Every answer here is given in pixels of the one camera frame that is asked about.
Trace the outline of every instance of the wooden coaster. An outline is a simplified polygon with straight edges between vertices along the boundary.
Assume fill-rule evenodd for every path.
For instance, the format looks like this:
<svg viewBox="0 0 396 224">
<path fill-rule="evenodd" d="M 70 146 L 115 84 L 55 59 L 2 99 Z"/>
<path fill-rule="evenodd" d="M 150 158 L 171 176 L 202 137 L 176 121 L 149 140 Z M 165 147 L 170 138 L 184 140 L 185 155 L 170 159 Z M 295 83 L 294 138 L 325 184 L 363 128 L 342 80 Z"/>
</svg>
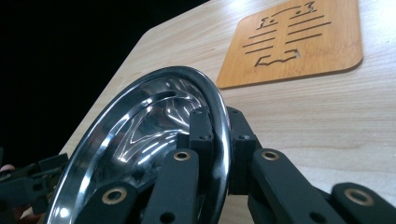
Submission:
<svg viewBox="0 0 396 224">
<path fill-rule="evenodd" d="M 362 57 L 357 0 L 289 0 L 238 23 L 217 85 L 340 73 Z"/>
</svg>

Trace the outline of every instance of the wooden table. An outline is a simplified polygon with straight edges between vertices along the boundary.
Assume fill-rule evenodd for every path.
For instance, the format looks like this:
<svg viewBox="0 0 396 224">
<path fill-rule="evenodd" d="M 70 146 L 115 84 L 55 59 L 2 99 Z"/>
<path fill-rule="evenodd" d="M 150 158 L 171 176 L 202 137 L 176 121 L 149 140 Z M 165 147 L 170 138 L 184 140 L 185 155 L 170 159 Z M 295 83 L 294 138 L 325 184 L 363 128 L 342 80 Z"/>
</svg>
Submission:
<svg viewBox="0 0 396 224">
<path fill-rule="evenodd" d="M 62 152 L 71 155 L 107 103 L 151 71 L 187 65 L 215 82 L 237 23 L 282 2 L 212 0 L 147 31 Z M 336 183 L 355 182 L 396 205 L 394 8 L 392 0 L 360 1 L 364 56 L 350 72 L 221 94 L 242 110 L 264 147 L 285 153 L 314 186 L 329 192 Z M 227 197 L 219 223 L 252 223 L 247 197 Z"/>
</svg>

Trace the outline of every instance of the metal bowl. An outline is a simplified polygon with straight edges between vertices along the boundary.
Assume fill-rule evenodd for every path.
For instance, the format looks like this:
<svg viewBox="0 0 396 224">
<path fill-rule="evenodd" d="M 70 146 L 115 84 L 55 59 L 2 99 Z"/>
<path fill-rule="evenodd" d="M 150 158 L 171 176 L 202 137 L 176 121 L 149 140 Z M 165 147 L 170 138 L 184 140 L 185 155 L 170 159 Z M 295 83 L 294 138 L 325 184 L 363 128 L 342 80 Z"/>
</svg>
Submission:
<svg viewBox="0 0 396 224">
<path fill-rule="evenodd" d="M 138 192 L 151 186 L 166 153 L 176 149 L 177 135 L 189 133 L 190 112 L 198 107 L 209 111 L 216 144 L 199 222 L 217 223 L 230 167 L 229 119 L 213 82 L 184 66 L 167 67 L 139 78 L 102 111 L 65 168 L 45 223 L 74 223 L 103 185 L 124 181 Z"/>
</svg>

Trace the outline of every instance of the light wood surface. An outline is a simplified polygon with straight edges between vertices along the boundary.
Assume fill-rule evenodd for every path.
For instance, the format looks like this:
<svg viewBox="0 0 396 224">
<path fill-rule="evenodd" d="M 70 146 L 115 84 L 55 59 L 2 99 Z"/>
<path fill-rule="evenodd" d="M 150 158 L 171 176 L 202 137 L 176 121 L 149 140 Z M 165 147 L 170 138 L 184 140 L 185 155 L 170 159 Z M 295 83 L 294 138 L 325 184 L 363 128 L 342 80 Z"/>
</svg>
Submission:
<svg viewBox="0 0 396 224">
<path fill-rule="evenodd" d="M 282 2 L 212 0 L 146 32 L 62 152 L 71 155 L 108 102 L 153 70 L 187 65 L 215 82 L 237 23 Z M 329 192 L 336 183 L 355 182 L 396 205 L 394 8 L 392 0 L 359 1 L 364 60 L 346 74 L 221 94 L 245 114 L 264 147 L 285 153 L 314 186 Z M 252 223 L 246 197 L 228 197 L 219 223 Z"/>
<path fill-rule="evenodd" d="M 361 59 L 358 0 L 289 0 L 238 22 L 217 85 L 336 74 Z"/>
</svg>

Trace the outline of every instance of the dark background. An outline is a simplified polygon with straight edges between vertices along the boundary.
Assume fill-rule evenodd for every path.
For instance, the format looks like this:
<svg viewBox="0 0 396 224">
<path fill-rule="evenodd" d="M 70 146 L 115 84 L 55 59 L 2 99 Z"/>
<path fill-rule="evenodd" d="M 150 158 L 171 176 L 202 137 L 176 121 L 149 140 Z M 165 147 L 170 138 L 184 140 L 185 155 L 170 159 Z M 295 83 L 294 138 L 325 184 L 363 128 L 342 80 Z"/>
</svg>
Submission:
<svg viewBox="0 0 396 224">
<path fill-rule="evenodd" d="M 3 164 L 57 155 L 148 29 L 205 0 L 0 0 Z"/>
</svg>

